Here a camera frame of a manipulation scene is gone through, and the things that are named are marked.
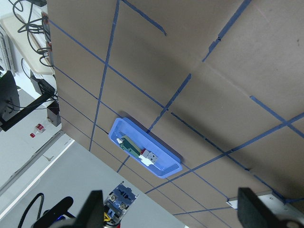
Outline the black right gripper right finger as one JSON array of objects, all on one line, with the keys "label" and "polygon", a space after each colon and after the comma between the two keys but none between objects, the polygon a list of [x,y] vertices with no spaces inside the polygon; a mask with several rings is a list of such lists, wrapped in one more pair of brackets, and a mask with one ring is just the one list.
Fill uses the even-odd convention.
[{"label": "black right gripper right finger", "polygon": [[280,220],[250,188],[238,188],[237,218],[244,228],[282,228]]}]

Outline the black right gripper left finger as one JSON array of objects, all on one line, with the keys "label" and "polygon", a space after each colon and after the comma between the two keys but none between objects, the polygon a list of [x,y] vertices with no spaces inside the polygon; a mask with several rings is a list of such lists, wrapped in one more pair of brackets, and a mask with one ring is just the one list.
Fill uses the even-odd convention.
[{"label": "black right gripper left finger", "polygon": [[103,228],[104,227],[104,204],[102,190],[90,192],[75,219],[76,228]]}]

